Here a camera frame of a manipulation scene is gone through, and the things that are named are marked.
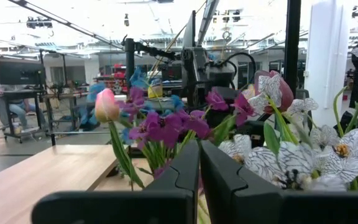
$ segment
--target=ceiling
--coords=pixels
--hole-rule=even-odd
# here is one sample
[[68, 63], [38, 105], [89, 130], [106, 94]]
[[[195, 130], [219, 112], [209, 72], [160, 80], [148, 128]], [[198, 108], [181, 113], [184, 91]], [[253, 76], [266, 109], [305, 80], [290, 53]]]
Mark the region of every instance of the ceiling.
[[[158, 40], [159, 47], [169, 42], [188, 22], [192, 10], [198, 10], [204, 0], [175, 0], [173, 3], [160, 4], [153, 0], [28, 0], [27, 2], [51, 12], [64, 20], [98, 34], [117, 43], [125, 35], [136, 40]], [[313, 0], [302, 1], [301, 30], [307, 30], [310, 24], [310, 9]], [[222, 41], [223, 32], [229, 31], [232, 40], [259, 40], [274, 33], [275, 41], [285, 38], [287, 0], [220, 0], [217, 11], [240, 11], [241, 20], [223, 22], [222, 16], [216, 16], [206, 33], [207, 45], [227, 45]], [[204, 7], [197, 14], [196, 33], [200, 28]], [[129, 26], [124, 25], [125, 14]], [[51, 49], [82, 50], [98, 41], [81, 34], [67, 26], [52, 22], [53, 29], [26, 26], [28, 17], [37, 17], [36, 13], [24, 9], [7, 0], [0, 0], [0, 40], [18, 44], [39, 46]], [[358, 18], [352, 20], [351, 27], [358, 32]]]

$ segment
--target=grey floor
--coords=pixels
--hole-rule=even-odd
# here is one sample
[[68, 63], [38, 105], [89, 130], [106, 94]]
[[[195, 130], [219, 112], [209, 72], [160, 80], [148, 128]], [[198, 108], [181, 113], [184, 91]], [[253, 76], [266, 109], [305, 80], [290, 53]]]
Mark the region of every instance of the grey floor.
[[[69, 115], [68, 103], [61, 103], [58, 110], [54, 110], [55, 118], [59, 118], [63, 115]], [[349, 101], [343, 101], [342, 112], [348, 110]], [[36, 119], [34, 116], [28, 117], [30, 124], [36, 126]], [[58, 130], [64, 131], [68, 129], [68, 125], [60, 124]], [[100, 126], [95, 131], [108, 131], [107, 127]], [[62, 138], [57, 138], [57, 144], [106, 144], [110, 139], [109, 134], [81, 134], [81, 135], [71, 135], [64, 136]], [[0, 139], [0, 171], [17, 164], [24, 159], [43, 151], [50, 147], [51, 141], [50, 138], [45, 137], [41, 134], [33, 138], [23, 139], [23, 143], [20, 144], [17, 139], [8, 138], [5, 141], [3, 138]]]

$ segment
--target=flower bouquet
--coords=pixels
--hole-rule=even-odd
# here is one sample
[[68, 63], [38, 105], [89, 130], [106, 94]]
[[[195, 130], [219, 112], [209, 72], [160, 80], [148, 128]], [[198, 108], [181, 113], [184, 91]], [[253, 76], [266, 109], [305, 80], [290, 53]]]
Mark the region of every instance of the flower bouquet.
[[[358, 49], [353, 54], [358, 56]], [[336, 111], [336, 101], [345, 88], [333, 102], [337, 132], [330, 126], [314, 124], [308, 112], [317, 109], [315, 100], [294, 100], [280, 74], [258, 71], [255, 77], [255, 94], [249, 97], [249, 92], [240, 93], [233, 104], [227, 104], [213, 88], [206, 97], [208, 105], [204, 110], [186, 111], [178, 96], [171, 97], [172, 110], [165, 110], [159, 99], [160, 108], [155, 110], [144, 100], [144, 89], [149, 84], [137, 69], [127, 100], [115, 101], [112, 91], [105, 89], [98, 94], [95, 113], [100, 122], [109, 123], [121, 170], [141, 188], [145, 184], [124, 144], [137, 143], [149, 165], [149, 169], [140, 171], [156, 179], [190, 139], [204, 139], [281, 189], [358, 190], [358, 103], [346, 130], [342, 129]], [[212, 128], [205, 117], [213, 110], [233, 112]], [[258, 112], [274, 114], [277, 129], [264, 123], [265, 144], [252, 148], [250, 136], [238, 134], [236, 129]], [[308, 120], [313, 123], [311, 129], [305, 124]], [[115, 122], [125, 127], [121, 135]]]

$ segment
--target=pink tulip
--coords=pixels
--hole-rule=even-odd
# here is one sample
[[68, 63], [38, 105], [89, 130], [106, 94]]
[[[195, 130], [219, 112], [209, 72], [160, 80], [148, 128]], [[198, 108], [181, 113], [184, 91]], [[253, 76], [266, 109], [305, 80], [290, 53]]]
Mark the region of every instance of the pink tulip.
[[[273, 77], [275, 75], [279, 74], [276, 71], [266, 72], [266, 71], [257, 71], [255, 73], [255, 93], [258, 95], [259, 92], [259, 77], [261, 75], [265, 75], [268, 77]], [[280, 91], [282, 92], [282, 99], [281, 99], [281, 107], [279, 107], [279, 110], [281, 112], [286, 111], [292, 104], [293, 101], [293, 94], [291, 91], [291, 88], [288, 86], [288, 84], [284, 81], [283, 78], [280, 79]], [[265, 113], [272, 114], [274, 112], [273, 108], [271, 106], [266, 106], [264, 109]]]
[[101, 123], [116, 121], [119, 118], [119, 106], [114, 99], [114, 93], [105, 88], [96, 96], [94, 107], [96, 119]]

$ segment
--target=jeans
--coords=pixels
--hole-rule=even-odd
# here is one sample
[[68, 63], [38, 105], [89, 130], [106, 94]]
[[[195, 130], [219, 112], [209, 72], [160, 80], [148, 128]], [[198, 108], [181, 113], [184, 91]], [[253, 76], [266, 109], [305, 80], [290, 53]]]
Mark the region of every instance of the jeans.
[[[25, 105], [24, 102], [22, 101], [21, 103], [16, 103], [16, 104], [9, 104], [9, 110], [12, 113], [15, 113], [17, 115], [17, 117], [19, 118], [23, 129], [27, 128], [27, 119], [25, 118], [26, 112], [25, 112]], [[29, 103], [29, 110], [31, 112], [35, 112], [35, 105]], [[39, 111], [39, 116], [40, 116], [40, 122], [41, 125], [45, 124], [45, 117], [42, 114], [42, 111]]]

